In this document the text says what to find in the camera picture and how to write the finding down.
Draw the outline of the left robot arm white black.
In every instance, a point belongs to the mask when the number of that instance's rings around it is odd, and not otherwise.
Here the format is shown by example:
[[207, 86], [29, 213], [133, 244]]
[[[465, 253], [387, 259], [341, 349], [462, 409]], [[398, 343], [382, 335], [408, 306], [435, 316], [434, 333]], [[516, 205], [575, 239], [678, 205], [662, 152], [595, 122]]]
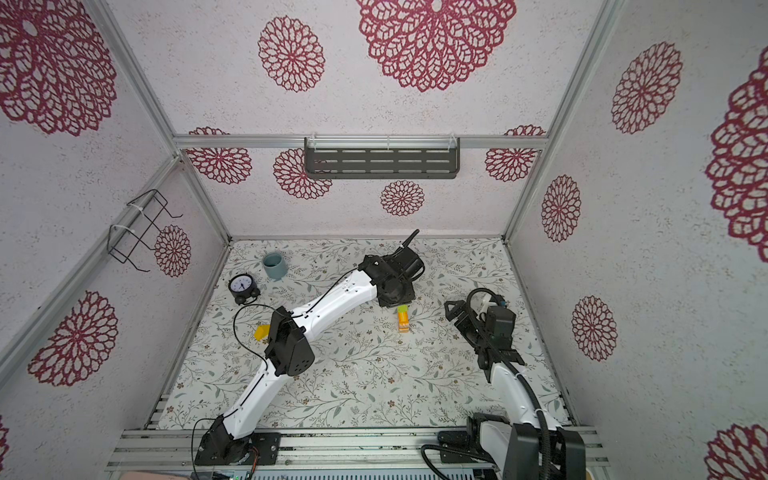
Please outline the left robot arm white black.
[[348, 273], [306, 305], [293, 311], [283, 307], [274, 310], [262, 366], [234, 404], [192, 445], [192, 465], [229, 465], [243, 459], [250, 436], [279, 391], [314, 363], [312, 342], [333, 322], [364, 303], [375, 300], [384, 308], [410, 303], [415, 298], [413, 283], [423, 272], [421, 262], [393, 270], [383, 260], [375, 260]]

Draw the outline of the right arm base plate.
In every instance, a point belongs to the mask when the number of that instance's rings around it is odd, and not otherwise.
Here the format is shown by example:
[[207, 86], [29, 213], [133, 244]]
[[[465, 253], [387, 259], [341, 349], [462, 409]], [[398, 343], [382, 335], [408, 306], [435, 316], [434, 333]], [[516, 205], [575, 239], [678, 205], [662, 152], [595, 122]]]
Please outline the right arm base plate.
[[466, 430], [443, 430], [437, 434], [438, 444], [442, 447], [442, 463], [459, 464], [470, 462], [492, 463], [492, 457], [482, 450], [479, 444]]

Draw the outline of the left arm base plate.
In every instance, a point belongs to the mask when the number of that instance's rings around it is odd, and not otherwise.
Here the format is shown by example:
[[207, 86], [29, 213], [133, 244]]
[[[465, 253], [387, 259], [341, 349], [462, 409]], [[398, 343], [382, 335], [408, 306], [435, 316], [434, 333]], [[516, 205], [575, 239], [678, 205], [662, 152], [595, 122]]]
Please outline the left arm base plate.
[[193, 464], [196, 467], [274, 465], [280, 442], [279, 433], [252, 433], [240, 439], [228, 434], [206, 433], [195, 450]]

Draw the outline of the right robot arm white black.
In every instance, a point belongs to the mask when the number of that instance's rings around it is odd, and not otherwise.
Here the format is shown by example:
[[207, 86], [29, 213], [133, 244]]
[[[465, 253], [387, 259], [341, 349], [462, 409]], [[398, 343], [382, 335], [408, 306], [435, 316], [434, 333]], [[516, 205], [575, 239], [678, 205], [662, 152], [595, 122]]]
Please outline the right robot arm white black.
[[502, 479], [589, 479], [584, 440], [551, 417], [522, 373], [525, 361], [513, 348], [516, 314], [503, 300], [493, 300], [480, 313], [465, 300], [447, 301], [444, 309], [477, 355], [506, 414], [472, 415], [462, 440], [441, 434], [442, 447], [453, 450], [441, 456], [488, 460]]

